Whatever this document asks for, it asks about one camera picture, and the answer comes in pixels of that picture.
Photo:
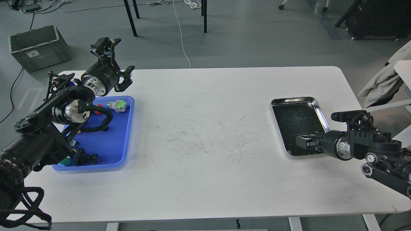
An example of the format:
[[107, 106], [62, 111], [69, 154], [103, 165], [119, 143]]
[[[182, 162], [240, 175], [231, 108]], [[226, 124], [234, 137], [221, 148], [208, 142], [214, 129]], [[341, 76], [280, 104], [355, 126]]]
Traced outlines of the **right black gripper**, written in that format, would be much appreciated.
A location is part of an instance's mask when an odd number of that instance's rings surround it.
[[350, 154], [350, 144], [347, 141], [347, 134], [343, 131], [300, 135], [296, 137], [296, 146], [304, 149], [318, 146], [319, 149], [330, 157], [343, 161], [352, 159], [352, 155]]

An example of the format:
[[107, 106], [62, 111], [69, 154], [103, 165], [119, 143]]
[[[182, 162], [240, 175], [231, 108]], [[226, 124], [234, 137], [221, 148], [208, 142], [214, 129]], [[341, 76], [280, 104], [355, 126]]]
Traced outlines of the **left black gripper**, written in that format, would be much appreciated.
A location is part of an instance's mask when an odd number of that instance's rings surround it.
[[121, 41], [120, 38], [99, 38], [91, 44], [90, 53], [97, 57], [98, 62], [82, 74], [81, 82], [96, 96], [106, 96], [114, 87], [115, 92], [124, 92], [133, 83], [131, 77], [134, 65], [127, 67], [125, 71], [116, 72], [109, 67], [116, 64], [114, 48]]

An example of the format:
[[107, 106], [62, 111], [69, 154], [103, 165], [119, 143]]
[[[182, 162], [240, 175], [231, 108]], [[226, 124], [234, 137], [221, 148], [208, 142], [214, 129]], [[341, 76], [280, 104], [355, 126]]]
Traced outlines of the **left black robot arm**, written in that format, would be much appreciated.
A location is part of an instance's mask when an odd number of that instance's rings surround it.
[[120, 42], [120, 38], [99, 38], [92, 44], [91, 54], [98, 60], [80, 79], [74, 73], [57, 75], [50, 71], [44, 103], [15, 124], [18, 137], [1, 150], [2, 227], [25, 225], [51, 230], [51, 216], [39, 208], [44, 190], [26, 187], [25, 178], [73, 154], [77, 163], [97, 160], [97, 155], [75, 149], [72, 141], [78, 132], [107, 130], [113, 113], [93, 101], [111, 90], [123, 92], [132, 84], [135, 67], [122, 71], [115, 60], [115, 47]]

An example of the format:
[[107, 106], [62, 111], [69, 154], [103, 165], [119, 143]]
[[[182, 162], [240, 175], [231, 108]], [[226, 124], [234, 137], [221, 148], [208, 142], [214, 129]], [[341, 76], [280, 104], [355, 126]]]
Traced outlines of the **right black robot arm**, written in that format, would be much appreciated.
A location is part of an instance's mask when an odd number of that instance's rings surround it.
[[346, 123], [347, 130], [299, 134], [296, 145], [343, 161], [364, 159], [361, 172], [366, 177], [410, 198], [410, 150], [391, 133], [379, 131], [365, 110], [334, 112], [331, 119]]

